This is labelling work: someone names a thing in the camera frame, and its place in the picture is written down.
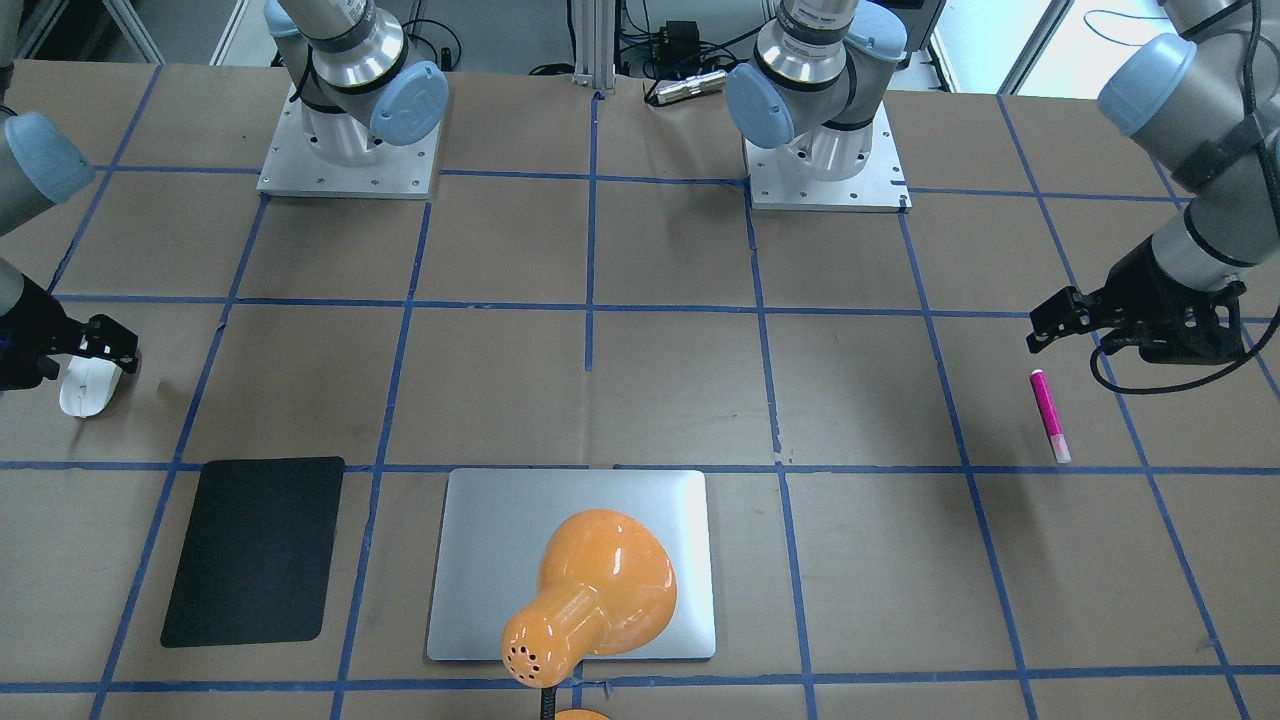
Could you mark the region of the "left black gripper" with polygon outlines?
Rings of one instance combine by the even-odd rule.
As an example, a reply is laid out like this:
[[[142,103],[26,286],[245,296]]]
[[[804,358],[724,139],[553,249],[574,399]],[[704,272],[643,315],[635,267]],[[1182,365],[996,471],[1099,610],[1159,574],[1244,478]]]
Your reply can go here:
[[[1101,338],[1107,356],[1135,347],[1152,364],[1225,365],[1245,356],[1244,292],[1233,278],[1211,291],[1181,284],[1161,268],[1148,237],[1110,270],[1101,292],[1066,286],[1032,309],[1027,348],[1039,354],[1064,337],[1111,327]]]

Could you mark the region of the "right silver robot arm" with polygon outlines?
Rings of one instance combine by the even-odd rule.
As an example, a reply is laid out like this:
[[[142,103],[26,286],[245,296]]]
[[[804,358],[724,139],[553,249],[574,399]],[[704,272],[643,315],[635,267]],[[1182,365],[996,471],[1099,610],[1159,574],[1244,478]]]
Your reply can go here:
[[[271,197],[425,200],[451,88],[404,24],[372,1],[269,1],[268,32],[293,85],[257,188]],[[93,165],[44,114],[3,109],[3,232],[86,188]],[[3,264],[5,391],[55,380],[58,357],[138,368],[137,336],[110,316],[78,322],[44,287]]]

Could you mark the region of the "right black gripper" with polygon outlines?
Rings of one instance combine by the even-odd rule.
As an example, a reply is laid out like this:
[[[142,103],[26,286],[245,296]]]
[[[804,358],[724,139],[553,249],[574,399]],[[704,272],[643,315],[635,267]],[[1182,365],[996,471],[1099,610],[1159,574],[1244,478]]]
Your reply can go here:
[[[1,389],[32,389],[55,380],[56,354],[99,359],[133,375],[140,338],[115,319],[97,314],[76,323],[44,287],[20,272],[3,273]]]

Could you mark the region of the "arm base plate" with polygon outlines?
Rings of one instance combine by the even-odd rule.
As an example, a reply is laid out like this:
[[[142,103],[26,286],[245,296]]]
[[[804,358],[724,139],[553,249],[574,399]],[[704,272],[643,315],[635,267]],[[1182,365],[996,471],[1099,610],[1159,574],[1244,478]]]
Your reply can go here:
[[[913,208],[884,104],[860,129],[820,126],[777,149],[744,140],[742,150],[754,208],[860,213]]]
[[[396,146],[346,114],[287,100],[260,170],[257,191],[294,199],[428,201],[436,178],[440,120],[420,141]]]

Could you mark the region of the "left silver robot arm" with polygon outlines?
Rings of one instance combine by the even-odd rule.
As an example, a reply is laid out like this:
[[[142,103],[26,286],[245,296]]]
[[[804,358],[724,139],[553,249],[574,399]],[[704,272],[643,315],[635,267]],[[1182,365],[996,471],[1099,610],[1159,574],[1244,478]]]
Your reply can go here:
[[[1101,332],[1101,352],[1153,364],[1236,365],[1245,273],[1277,254],[1277,4],[1166,1],[1172,32],[1102,87],[1100,111],[1192,195],[1091,293],[1066,287],[1030,313],[1033,354]],[[783,1],[727,78],[744,138],[783,149],[817,179],[852,176],[908,32],[872,1]]]

